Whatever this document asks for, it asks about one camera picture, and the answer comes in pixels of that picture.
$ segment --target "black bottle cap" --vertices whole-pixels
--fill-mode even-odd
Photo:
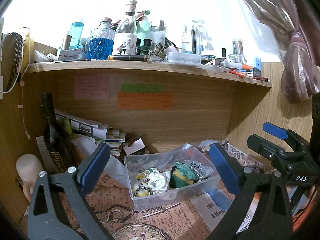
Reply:
[[[222,48],[222,57],[227,57],[226,49],[225,49],[225,48]]]
[[[169,41],[167,38],[165,38],[165,42],[164,42],[164,44],[165,44],[165,46],[166,46],[166,47],[169,47],[169,46],[171,46],[171,45],[172,45],[172,42],[171,42],[171,41]]]
[[[137,39],[136,47],[140,47],[140,46],[141,46],[141,39]]]
[[[151,46],[151,42],[152,42],[152,40],[150,40],[150,39],[144,39],[143,46]]]
[[[45,117],[55,116],[51,92],[41,94],[41,102]]]

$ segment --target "blue liquid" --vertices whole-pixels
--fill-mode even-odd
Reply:
[[[106,38],[94,38],[89,41],[88,59],[107,60],[109,55],[112,55],[113,40]]]
[[[79,48],[83,25],[84,24],[81,22],[75,22],[71,24],[70,32],[69,32],[69,35],[72,36],[70,46],[69,46],[70,50]]]

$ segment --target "wooden cabinet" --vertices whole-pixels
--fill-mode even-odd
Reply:
[[[24,76],[24,120],[19,84],[0,100],[0,201],[16,222],[28,206],[16,179],[16,160],[32,153],[40,158],[36,137],[41,136],[44,120],[40,112],[40,93],[51,91],[55,107],[74,116],[109,124],[124,132],[145,135],[150,151],[170,151],[182,143],[203,139],[224,139],[257,157],[246,147],[249,135],[257,133],[278,143],[262,131],[264,122],[290,128],[310,139],[311,101],[289,105],[280,91],[282,63],[263,63],[263,76],[271,83],[240,78],[229,73],[187,65],[148,62],[82,61],[38,63]],[[110,98],[76,99],[74,80],[79,75],[109,76]],[[117,93],[123,83],[158,84],[172,95],[168,110],[120,109]],[[258,157],[270,168],[269,162]]]

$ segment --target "pink curtain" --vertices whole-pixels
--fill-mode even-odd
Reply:
[[[244,0],[254,16],[271,28],[284,63],[281,89],[289,103],[319,92],[320,26],[305,0]]]

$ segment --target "small box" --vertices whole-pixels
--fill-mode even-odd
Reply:
[[[135,179],[137,173],[144,172],[149,168],[159,168],[163,171],[171,171],[175,162],[183,163],[186,160],[199,161],[204,166],[213,168],[213,173],[209,178],[186,187],[176,188],[145,197],[133,197],[131,188],[137,183],[137,180]],[[197,148],[189,148],[168,153],[129,155],[124,158],[124,165],[127,171],[126,175],[130,197],[133,200],[136,210],[156,208],[203,194],[207,190],[215,189],[220,181],[220,176],[216,168]]]

